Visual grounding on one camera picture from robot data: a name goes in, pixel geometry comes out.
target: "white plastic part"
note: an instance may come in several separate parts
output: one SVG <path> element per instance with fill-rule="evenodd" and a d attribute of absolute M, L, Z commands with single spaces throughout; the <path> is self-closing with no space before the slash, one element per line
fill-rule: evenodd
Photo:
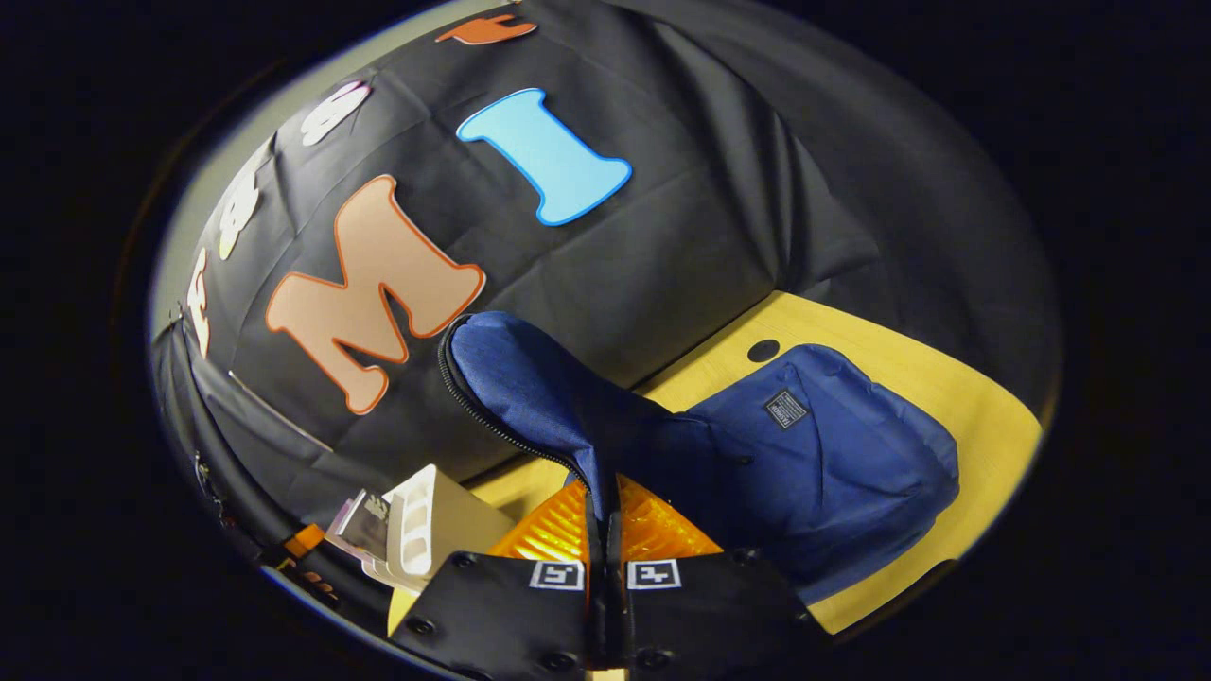
<path fill-rule="evenodd" d="M 487 553 L 513 528 L 492 508 L 429 464 L 386 493 L 388 570 L 429 579 L 454 551 Z"/>

